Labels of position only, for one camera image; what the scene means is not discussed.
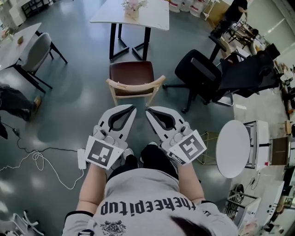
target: gray t-shirt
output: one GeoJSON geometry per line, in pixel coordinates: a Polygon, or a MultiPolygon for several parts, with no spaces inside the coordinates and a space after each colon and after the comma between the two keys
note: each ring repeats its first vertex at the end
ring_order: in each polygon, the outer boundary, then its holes
{"type": "Polygon", "coordinates": [[[234,223],[216,205],[195,204],[179,193],[178,180],[157,170],[134,169],[110,179],[95,215],[67,215],[63,236],[183,236],[170,216],[202,225],[216,236],[237,236],[234,223]]]}

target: brown chair seat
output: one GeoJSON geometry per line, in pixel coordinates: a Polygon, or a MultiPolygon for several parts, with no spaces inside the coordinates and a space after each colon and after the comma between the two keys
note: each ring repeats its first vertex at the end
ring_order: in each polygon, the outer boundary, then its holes
{"type": "MultiPolygon", "coordinates": [[[[110,64],[110,79],[126,85],[142,85],[154,81],[153,66],[150,61],[128,61],[110,64]]],[[[117,96],[142,95],[153,92],[153,88],[144,91],[124,91],[115,88],[117,96]]]]}

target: flower vase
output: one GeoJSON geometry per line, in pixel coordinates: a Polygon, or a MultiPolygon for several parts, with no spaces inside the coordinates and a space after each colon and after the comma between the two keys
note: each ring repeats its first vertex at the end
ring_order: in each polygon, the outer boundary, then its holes
{"type": "Polygon", "coordinates": [[[139,10],[133,11],[133,10],[126,10],[125,11],[125,16],[130,17],[130,18],[138,18],[139,16],[139,10]]]}

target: white sneaker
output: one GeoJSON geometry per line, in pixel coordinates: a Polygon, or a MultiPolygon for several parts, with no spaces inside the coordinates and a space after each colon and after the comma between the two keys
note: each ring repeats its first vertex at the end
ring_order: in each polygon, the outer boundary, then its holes
{"type": "Polygon", "coordinates": [[[134,152],[132,151],[131,148],[127,148],[125,149],[125,151],[123,151],[123,157],[126,160],[126,157],[128,157],[129,155],[134,155],[134,152]]]}
{"type": "Polygon", "coordinates": [[[149,145],[156,145],[156,146],[158,146],[158,144],[156,142],[150,142],[149,145]]]}

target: white round table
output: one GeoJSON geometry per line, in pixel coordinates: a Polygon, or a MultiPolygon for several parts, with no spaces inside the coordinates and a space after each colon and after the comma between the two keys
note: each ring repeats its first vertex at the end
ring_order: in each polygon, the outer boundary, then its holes
{"type": "Polygon", "coordinates": [[[216,161],[220,173],[234,178],[242,172],[250,155],[250,137],[244,124],[231,120],[219,133],[216,145],[216,161]]]}

